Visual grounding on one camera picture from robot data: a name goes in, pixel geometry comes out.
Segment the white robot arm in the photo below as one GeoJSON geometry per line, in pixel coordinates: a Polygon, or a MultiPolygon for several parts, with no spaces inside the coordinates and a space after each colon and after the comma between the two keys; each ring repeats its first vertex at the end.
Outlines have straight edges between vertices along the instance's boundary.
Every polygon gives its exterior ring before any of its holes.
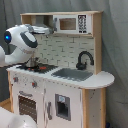
{"type": "MultiPolygon", "coordinates": [[[[15,25],[4,33],[7,44],[15,46],[15,50],[6,55],[0,46],[0,68],[27,62],[38,46],[34,37],[36,33],[48,35],[49,29],[31,26],[30,24],[15,25]]],[[[17,115],[0,106],[0,128],[38,128],[29,115],[17,115]]]]}

